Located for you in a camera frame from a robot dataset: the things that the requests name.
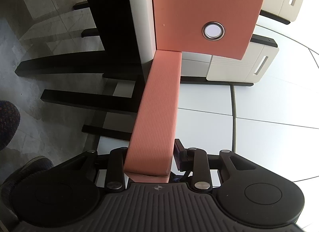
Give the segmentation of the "orange shoe box base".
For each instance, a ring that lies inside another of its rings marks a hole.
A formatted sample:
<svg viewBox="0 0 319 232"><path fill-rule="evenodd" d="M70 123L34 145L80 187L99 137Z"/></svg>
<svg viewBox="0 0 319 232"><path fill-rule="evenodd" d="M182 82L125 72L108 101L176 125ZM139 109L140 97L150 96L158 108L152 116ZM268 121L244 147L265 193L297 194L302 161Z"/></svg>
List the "orange shoe box base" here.
<svg viewBox="0 0 319 232"><path fill-rule="evenodd" d="M157 49L242 59L263 0L153 0Z"/></svg>

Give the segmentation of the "person's shoe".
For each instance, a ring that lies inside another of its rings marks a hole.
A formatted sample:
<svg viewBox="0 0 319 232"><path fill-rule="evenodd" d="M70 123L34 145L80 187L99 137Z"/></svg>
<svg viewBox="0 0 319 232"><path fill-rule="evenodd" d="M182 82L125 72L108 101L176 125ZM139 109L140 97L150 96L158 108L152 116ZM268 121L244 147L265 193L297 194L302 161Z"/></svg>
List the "person's shoe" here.
<svg viewBox="0 0 319 232"><path fill-rule="evenodd" d="M53 168L53 162L38 156L13 172L1 185L1 200L20 220L38 222L46 209L49 187L42 183L43 174Z"/></svg>

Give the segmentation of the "left beige folding chair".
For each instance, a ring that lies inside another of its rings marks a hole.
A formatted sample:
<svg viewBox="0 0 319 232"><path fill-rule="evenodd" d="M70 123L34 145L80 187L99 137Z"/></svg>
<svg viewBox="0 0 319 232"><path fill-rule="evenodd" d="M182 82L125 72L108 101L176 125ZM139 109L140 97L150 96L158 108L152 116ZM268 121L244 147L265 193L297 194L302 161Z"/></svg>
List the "left beige folding chair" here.
<svg viewBox="0 0 319 232"><path fill-rule="evenodd" d="M274 39L253 34L241 60L184 52L181 83L253 86L261 80L278 51Z"/></svg>

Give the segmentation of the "white table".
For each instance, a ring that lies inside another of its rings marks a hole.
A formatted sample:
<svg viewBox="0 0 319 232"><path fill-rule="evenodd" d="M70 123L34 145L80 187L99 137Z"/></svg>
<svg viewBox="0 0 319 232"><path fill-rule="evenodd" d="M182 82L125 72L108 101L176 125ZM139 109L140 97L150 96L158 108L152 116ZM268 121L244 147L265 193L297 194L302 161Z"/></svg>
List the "white table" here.
<svg viewBox="0 0 319 232"><path fill-rule="evenodd" d="M153 0L130 0L144 79L148 78L156 51Z"/></svg>

